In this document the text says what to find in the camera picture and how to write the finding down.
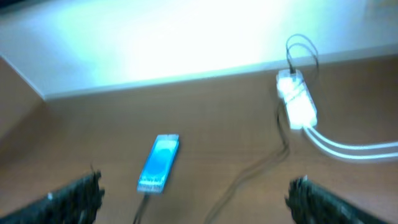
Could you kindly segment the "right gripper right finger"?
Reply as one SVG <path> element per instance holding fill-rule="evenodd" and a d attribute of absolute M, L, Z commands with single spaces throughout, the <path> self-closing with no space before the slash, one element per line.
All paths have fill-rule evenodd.
<path fill-rule="evenodd" d="M 289 183 L 285 204 L 296 224 L 383 224 L 370 214 L 303 176 Z"/>

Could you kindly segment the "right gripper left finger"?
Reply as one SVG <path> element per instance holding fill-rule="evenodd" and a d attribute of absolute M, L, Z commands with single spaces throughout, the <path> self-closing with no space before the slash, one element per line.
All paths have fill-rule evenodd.
<path fill-rule="evenodd" d="M 7 214 L 1 224 L 94 223 L 105 193 L 100 178 L 100 171 L 91 172 Z"/>

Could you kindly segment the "blue Samsung smartphone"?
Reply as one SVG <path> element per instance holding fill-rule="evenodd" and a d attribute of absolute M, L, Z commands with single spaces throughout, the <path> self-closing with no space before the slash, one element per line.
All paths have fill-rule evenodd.
<path fill-rule="evenodd" d="M 178 134 L 161 134 L 156 137 L 137 181 L 138 192 L 161 194 L 164 191 L 178 147 Z"/>

